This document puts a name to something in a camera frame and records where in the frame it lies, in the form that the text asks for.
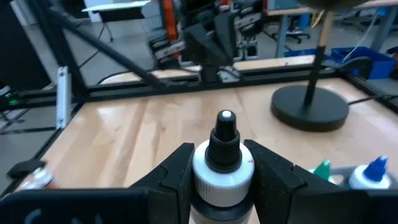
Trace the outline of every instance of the blue bin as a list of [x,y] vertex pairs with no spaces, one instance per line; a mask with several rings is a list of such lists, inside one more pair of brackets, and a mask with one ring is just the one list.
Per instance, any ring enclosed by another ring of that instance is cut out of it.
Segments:
[[[291,52],[285,52],[285,57],[295,57],[303,55],[315,55],[315,49],[305,49],[305,50],[293,50]],[[329,55],[325,55],[324,60],[330,59]]]
[[[331,59],[336,63],[342,63],[344,57],[347,56],[347,54],[349,54],[353,49],[353,47],[332,49]],[[369,57],[373,60],[373,70],[369,76],[369,79],[388,78],[396,63],[393,58],[390,58],[384,54],[380,54],[379,52],[375,52],[367,47],[358,47],[345,62],[356,57]],[[353,74],[358,75],[358,70],[353,70]]]

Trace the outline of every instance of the lamp base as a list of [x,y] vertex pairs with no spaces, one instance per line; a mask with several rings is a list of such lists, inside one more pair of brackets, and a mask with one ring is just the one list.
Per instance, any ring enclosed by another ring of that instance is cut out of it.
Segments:
[[304,106],[307,86],[278,89],[272,95],[271,111],[281,122],[303,131],[327,132],[344,125],[349,105],[336,93],[315,88],[312,103]]

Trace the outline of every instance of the black bottle cap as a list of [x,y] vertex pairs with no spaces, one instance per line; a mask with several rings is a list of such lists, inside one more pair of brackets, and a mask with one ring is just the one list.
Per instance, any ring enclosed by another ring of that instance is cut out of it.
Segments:
[[206,150],[206,163],[210,169],[221,173],[237,170],[242,161],[239,143],[236,115],[232,111],[220,111]]

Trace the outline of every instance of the blue bottle cap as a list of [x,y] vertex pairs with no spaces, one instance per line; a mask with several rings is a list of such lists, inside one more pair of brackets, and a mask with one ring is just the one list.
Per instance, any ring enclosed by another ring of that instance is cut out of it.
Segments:
[[363,175],[375,182],[380,182],[383,175],[386,174],[387,156],[380,156],[375,161],[371,162],[363,171]]

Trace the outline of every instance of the wooden tabletop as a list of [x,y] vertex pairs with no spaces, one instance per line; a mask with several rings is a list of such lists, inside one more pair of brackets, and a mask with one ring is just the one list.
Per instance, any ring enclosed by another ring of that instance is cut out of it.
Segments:
[[[239,68],[308,63],[294,57],[237,63]],[[167,72],[157,72],[168,76]],[[120,74],[106,80],[135,80]],[[128,187],[161,163],[181,143],[198,146],[210,135],[220,110],[238,118],[241,139],[253,139],[288,160],[309,169],[330,159],[334,166],[365,164],[382,154],[398,174],[398,116],[375,101],[350,108],[346,124],[330,133],[306,133],[271,115],[276,89],[298,83],[151,96],[87,103],[46,152],[50,170],[62,188]],[[348,101],[366,97],[341,79],[320,80],[318,86]],[[250,223],[258,223],[253,215]]]
[[[398,5],[398,0],[372,0],[368,1],[364,4],[358,5],[352,10],[355,9],[365,9],[371,7],[385,7],[385,6],[396,6]],[[306,14],[306,13],[313,13],[314,10],[308,7],[301,7],[296,9],[281,9],[281,10],[270,10],[267,11],[269,16],[276,16],[276,15],[292,15],[292,14]]]

